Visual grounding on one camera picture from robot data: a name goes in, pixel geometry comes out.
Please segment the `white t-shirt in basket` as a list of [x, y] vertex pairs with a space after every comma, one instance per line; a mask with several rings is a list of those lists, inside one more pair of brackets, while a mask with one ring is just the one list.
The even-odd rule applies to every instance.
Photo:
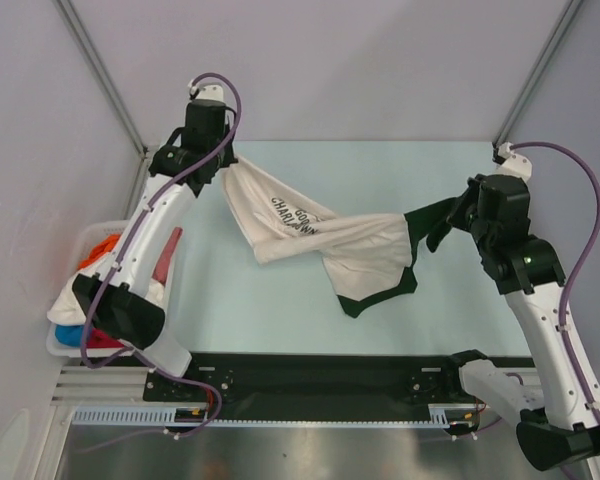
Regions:
[[[78, 274], [75, 273], [69, 278], [58, 298], [47, 311], [46, 317], [51, 323], [60, 326], [81, 326], [85, 323], [85, 314], [72, 291], [73, 281], [77, 276]], [[163, 278], [152, 278], [145, 299], [158, 307], [163, 307], [165, 303], [166, 282], [167, 280]]]

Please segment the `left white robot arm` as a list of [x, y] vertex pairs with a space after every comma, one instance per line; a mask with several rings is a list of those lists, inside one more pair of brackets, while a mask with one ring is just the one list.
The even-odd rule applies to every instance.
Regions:
[[177, 398], [194, 397], [201, 376], [191, 354], [167, 327], [163, 307], [147, 298], [155, 267], [181, 217], [215, 174], [234, 163], [237, 120], [222, 100], [192, 99], [183, 126], [154, 154], [148, 178], [115, 248], [91, 274], [78, 274], [72, 291], [85, 314], [83, 334], [103, 331], [149, 366], [167, 374]]

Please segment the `right aluminium frame post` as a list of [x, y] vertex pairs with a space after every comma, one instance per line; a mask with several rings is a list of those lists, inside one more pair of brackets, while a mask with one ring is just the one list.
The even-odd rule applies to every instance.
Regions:
[[525, 111], [531, 105], [535, 94], [546, 77], [554, 58], [566, 41], [586, 4], [587, 1], [584, 0], [570, 0], [566, 2], [530, 73], [527, 75], [522, 89], [516, 96], [499, 129], [492, 137], [491, 144], [493, 146], [506, 141], [524, 116]]

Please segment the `white plastic laundry basket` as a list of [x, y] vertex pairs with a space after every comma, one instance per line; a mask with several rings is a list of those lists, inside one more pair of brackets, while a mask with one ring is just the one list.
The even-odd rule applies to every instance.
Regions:
[[[70, 277], [59, 296], [47, 311], [50, 322], [46, 346], [50, 354], [58, 357], [78, 358], [85, 314], [72, 291], [72, 284], [79, 273], [92, 273], [104, 256], [116, 246], [127, 222], [108, 221], [87, 227], [79, 236], [69, 261]], [[174, 228], [164, 245], [149, 283], [147, 299], [165, 309], [168, 304], [169, 281], [174, 271], [174, 255], [183, 230]]]

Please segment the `pink t-shirt in basket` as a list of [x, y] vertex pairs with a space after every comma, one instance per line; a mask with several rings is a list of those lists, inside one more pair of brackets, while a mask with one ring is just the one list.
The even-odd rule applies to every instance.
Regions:
[[163, 286], [167, 283], [171, 260], [176, 252], [182, 233], [183, 229], [180, 227], [173, 229], [154, 267], [152, 279]]

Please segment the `aluminium frame post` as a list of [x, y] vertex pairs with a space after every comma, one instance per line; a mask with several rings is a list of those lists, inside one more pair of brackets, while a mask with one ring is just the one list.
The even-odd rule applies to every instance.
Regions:
[[92, 77], [108, 103], [111, 112], [121, 126], [126, 139], [132, 145], [138, 158], [136, 166], [132, 170], [133, 183], [124, 210], [124, 217], [130, 218], [141, 197], [141, 187], [145, 179], [149, 147], [143, 141], [140, 131], [133, 121], [123, 97], [74, 2], [70, 0], [53, 0], [52, 4], [58, 11]]
[[554, 58], [566, 41], [586, 4], [587, 1], [584, 0], [570, 0], [566, 2], [530, 73], [527, 75], [522, 89], [516, 96], [499, 129], [492, 137], [491, 144], [493, 146], [506, 141], [524, 116], [525, 111], [531, 105], [535, 94], [546, 77]]

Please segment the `orange t-shirt in basket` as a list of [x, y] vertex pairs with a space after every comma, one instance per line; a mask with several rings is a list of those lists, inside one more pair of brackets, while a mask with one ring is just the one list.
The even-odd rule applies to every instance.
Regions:
[[98, 261], [101, 257], [111, 252], [116, 244], [118, 243], [121, 235], [120, 234], [111, 234], [108, 235], [103, 241], [94, 246], [89, 254], [79, 263], [78, 269], [84, 269], [89, 267]]

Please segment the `blue t-shirt in basket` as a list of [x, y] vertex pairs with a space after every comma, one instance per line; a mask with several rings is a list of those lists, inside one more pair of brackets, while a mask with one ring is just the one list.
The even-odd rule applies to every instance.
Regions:
[[83, 331], [83, 325], [56, 325], [54, 335], [57, 342], [61, 345], [70, 348], [79, 348]]

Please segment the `white green raglan t-shirt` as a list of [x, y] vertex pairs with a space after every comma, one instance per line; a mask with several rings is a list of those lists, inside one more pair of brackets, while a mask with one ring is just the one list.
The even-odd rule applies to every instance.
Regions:
[[224, 195], [256, 261], [267, 264], [317, 252], [344, 313], [366, 309], [418, 287], [418, 246], [435, 251], [449, 233], [447, 198], [405, 214], [341, 216], [245, 158], [222, 174]]

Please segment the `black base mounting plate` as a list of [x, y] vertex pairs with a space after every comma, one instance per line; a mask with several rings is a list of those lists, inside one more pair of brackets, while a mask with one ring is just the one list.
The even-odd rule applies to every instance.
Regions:
[[222, 420], [371, 423], [424, 420], [434, 404], [466, 404], [455, 356], [351, 356], [198, 353], [192, 385], [157, 373], [146, 377], [148, 402], [203, 401], [221, 396]]

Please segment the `red t-shirt in basket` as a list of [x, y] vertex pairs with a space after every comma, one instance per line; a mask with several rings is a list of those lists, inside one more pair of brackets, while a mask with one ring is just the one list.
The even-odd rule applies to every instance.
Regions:
[[118, 340], [96, 328], [90, 331], [86, 346], [88, 349], [120, 349], [124, 347]]

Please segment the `left aluminium frame post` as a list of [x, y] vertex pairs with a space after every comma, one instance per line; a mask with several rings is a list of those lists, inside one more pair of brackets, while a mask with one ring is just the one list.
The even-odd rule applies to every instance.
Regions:
[[108, 103], [111, 112], [121, 126], [126, 139], [132, 145], [138, 158], [136, 166], [132, 170], [133, 183], [124, 210], [124, 217], [130, 218], [141, 197], [141, 187], [145, 179], [149, 147], [143, 141], [140, 131], [133, 121], [123, 97], [74, 2], [70, 0], [53, 0], [52, 4], [58, 11], [92, 77]]

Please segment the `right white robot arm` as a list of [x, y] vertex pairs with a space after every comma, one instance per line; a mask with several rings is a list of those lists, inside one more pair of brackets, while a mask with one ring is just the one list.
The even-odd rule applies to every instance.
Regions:
[[447, 222], [471, 235], [523, 331], [541, 389], [520, 384], [477, 350], [450, 357], [454, 368], [441, 388], [453, 401], [484, 401], [514, 427], [527, 461], [546, 471], [600, 455], [600, 383], [570, 314], [557, 253], [529, 232], [529, 206], [523, 179], [478, 175]]

